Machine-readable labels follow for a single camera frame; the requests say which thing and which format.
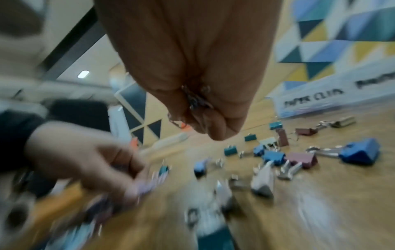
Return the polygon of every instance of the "ceiling light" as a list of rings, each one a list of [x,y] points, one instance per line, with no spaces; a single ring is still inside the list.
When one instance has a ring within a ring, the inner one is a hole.
[[[85,78],[89,74],[89,71],[83,70],[77,77],[78,78]]]

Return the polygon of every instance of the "sleeve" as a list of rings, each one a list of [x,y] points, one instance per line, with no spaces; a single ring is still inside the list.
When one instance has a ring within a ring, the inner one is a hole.
[[[23,154],[26,141],[44,122],[36,114],[10,110],[0,113],[0,172],[17,170],[28,164]]]

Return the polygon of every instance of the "banner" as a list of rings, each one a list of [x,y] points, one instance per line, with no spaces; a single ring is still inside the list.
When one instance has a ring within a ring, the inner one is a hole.
[[[395,94],[395,56],[272,98],[281,118]]]

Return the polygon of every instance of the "black sleeve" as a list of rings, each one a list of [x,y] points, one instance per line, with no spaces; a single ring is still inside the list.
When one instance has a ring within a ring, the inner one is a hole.
[[[16,170],[28,163],[23,155],[26,141],[45,120],[30,113],[4,111],[0,113],[0,172]]]

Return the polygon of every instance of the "hand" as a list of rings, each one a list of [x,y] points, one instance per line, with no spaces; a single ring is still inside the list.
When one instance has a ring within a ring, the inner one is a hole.
[[[149,172],[137,153],[110,133],[63,122],[38,127],[26,142],[25,156],[48,177],[78,179],[126,203],[138,198],[138,182]],[[128,166],[130,175],[111,165]]]
[[[173,120],[224,140],[242,128],[263,78],[281,2],[95,0],[95,6],[137,83]],[[189,110],[183,85],[214,109]]]

